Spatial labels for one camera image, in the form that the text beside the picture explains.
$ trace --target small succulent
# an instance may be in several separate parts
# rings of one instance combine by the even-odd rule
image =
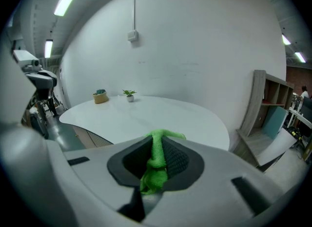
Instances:
[[[97,92],[94,93],[93,95],[99,95],[99,94],[102,94],[104,92],[106,92],[105,89],[100,89],[100,90],[97,90]]]
[[[127,97],[131,97],[132,94],[135,94],[135,91],[131,91],[131,90],[123,90],[123,94],[127,95]]]

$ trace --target electrical box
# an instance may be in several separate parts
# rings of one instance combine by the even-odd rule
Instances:
[[[133,42],[138,40],[138,32],[136,30],[132,30],[128,33],[128,41]]]

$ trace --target bookshelf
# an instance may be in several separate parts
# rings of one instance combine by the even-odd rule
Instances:
[[[240,142],[234,154],[253,166],[260,166],[257,158],[273,142],[262,126],[271,106],[280,106],[288,110],[293,95],[294,85],[269,75],[265,70],[255,70],[253,87],[248,109],[241,128],[237,130]]]

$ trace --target red brick wall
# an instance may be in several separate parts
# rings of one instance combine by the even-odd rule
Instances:
[[[301,95],[301,87],[306,85],[309,97],[312,95],[312,70],[287,66],[286,81],[294,84],[296,94]]]

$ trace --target green cloth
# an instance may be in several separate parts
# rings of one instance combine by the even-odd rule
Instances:
[[[186,139],[181,133],[171,132],[160,129],[151,131],[146,136],[153,137],[151,158],[147,161],[146,171],[141,178],[140,191],[143,194],[153,194],[160,190],[163,184],[168,180],[167,164],[165,160],[164,151],[162,149],[161,137],[175,137]]]

